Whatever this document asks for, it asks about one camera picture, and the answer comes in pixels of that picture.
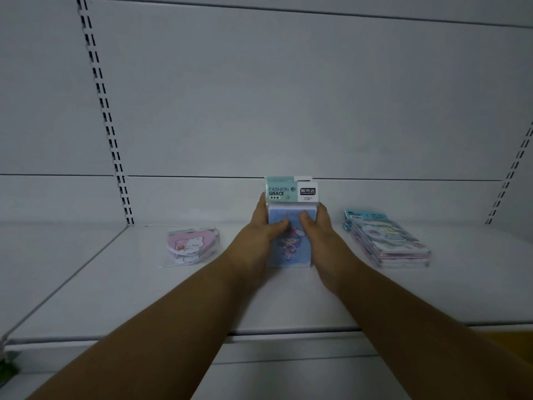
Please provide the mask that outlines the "green item at shelf edge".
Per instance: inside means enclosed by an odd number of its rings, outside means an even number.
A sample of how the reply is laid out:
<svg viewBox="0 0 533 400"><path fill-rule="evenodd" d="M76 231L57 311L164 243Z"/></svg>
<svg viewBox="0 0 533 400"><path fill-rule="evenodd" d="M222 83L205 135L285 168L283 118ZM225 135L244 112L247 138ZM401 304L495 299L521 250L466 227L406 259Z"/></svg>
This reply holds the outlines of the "green item at shelf edge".
<svg viewBox="0 0 533 400"><path fill-rule="evenodd" d="M0 388L20 373L20 368L3 350L0 350Z"/></svg>

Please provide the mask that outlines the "person's right forearm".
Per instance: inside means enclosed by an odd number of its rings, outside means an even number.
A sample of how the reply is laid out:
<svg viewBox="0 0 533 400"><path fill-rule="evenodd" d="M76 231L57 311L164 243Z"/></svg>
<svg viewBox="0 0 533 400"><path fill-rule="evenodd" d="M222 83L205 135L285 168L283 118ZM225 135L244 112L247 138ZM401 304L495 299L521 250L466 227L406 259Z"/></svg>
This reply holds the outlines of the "person's right forearm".
<svg viewBox="0 0 533 400"><path fill-rule="evenodd" d="M533 400L533 366L356 258L331 288L411 400Z"/></svg>

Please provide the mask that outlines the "white metal shelf board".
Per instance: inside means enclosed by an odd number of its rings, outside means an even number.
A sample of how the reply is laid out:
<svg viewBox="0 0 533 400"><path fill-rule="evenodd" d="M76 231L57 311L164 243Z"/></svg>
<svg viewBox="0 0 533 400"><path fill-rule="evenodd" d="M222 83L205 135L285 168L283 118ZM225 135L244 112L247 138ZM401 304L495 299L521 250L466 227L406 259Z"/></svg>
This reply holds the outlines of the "white metal shelf board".
<svg viewBox="0 0 533 400"><path fill-rule="evenodd" d="M533 324L533 243L491 226L400 222L431 250L422 268L378 270L470 326ZM167 234L187 226L130 227L9 337L10 343L97 340L203 263L171 266ZM231 333L275 336L356 331L315 268L268 268Z"/></svg>

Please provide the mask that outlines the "pink heart-shaped cartoon packets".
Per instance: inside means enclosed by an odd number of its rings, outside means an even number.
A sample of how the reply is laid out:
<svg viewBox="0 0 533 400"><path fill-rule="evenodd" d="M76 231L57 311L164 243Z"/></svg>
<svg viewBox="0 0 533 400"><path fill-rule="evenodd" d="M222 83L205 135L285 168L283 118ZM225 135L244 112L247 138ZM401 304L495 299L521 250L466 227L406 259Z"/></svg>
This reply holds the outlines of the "pink heart-shaped cartoon packets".
<svg viewBox="0 0 533 400"><path fill-rule="evenodd" d="M168 257L163 267L192 266L217 254L220 235L214 227L181 229L169 232L165 243Z"/></svg>

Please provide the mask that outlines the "person's left forearm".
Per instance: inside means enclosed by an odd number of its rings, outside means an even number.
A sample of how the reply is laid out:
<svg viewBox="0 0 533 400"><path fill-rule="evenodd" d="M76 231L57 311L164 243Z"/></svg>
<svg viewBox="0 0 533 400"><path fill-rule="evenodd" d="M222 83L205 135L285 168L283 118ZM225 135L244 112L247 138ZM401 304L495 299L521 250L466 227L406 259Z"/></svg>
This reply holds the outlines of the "person's left forearm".
<svg viewBox="0 0 533 400"><path fill-rule="evenodd" d="M226 249L27 400L190 400L258 285L267 256Z"/></svg>

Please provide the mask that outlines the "person's left hand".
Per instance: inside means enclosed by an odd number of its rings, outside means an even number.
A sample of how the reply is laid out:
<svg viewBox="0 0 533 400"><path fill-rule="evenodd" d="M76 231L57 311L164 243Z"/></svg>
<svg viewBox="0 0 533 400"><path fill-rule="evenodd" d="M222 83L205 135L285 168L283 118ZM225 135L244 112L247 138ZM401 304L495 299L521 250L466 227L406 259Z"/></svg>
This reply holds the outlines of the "person's left hand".
<svg viewBox="0 0 533 400"><path fill-rule="evenodd" d="M271 243L267 236L268 209L263 192L250 222L236 235L223 252L223 262L230 274L246 289L260 284L270 258Z"/></svg>

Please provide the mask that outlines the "stack of blue cartoon packets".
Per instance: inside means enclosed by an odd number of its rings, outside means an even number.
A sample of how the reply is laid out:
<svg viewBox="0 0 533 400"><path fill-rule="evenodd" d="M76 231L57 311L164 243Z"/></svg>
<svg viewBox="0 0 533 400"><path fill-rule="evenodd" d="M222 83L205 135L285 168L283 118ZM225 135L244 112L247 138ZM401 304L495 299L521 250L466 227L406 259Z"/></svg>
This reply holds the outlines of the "stack of blue cartoon packets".
<svg viewBox="0 0 533 400"><path fill-rule="evenodd" d="M265 178L265 204L268 223L286 219L288 227L271 242L269 267L309 268L311 242L300 214L316 220L319 206L318 183L309 176L268 176Z"/></svg>

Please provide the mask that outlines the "stack of flat cartoon packets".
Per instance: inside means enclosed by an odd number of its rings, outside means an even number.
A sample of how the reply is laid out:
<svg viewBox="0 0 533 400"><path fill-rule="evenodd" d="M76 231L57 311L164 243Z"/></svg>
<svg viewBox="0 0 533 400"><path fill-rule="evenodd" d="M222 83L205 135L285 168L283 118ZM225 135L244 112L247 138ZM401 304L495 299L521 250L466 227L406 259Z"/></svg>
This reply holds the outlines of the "stack of flat cartoon packets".
<svg viewBox="0 0 533 400"><path fill-rule="evenodd" d="M344 229L374 267L425 268L431 250L397 222L379 212L345 209Z"/></svg>

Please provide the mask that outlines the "person's right hand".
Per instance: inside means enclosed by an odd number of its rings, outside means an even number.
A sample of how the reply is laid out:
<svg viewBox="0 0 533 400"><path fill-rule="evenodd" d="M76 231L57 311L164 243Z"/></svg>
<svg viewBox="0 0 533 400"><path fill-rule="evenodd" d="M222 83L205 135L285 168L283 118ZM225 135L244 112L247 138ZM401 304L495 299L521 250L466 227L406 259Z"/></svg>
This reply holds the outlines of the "person's right hand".
<svg viewBox="0 0 533 400"><path fill-rule="evenodd" d="M319 225L319 238L309 240L312 262L324 286L339 296L343 284L353 280L356 269L364 266L364 262L334 230L324 204L318 204L313 220Z"/></svg>

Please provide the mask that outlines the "slotted shelf upright rail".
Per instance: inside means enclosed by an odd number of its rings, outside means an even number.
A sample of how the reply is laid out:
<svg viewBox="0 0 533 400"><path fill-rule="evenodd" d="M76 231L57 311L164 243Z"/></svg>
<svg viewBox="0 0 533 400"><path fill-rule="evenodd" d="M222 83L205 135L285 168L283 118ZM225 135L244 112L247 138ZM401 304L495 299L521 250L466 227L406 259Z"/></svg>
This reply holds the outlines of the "slotted shelf upright rail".
<svg viewBox="0 0 533 400"><path fill-rule="evenodd" d="M124 218L127 227L135 225L132 204L130 201L128 176L124 171L123 160L119 148L119 140L115 129L114 117L112 115L112 105L107 90L105 70L102 66L99 49L97 46L97 36L95 35L95 26L92 23L91 4L92 0L75 0L76 9L79 19L81 20L82 33L84 36L85 48L87 50L92 77L97 91L97 100L102 115L102 122L109 145L111 160L114 169L114 178L119 191Z"/></svg>
<svg viewBox="0 0 533 400"><path fill-rule="evenodd" d="M484 222L485 226L489 226L492 223L494 223L494 218L496 214L498 213L500 206L502 205L502 201L504 201L507 191L510 188L511 183L513 182L513 178L515 177L516 171L518 167L520 166L521 161L523 160L523 156L526 153L532 138L533 138L533 120L528 125L527 131L520 143L518 151L513 159L513 162L508 172L506 173L505 178L502 181L502 185L498 191L497 197L495 201L493 202L490 212Z"/></svg>

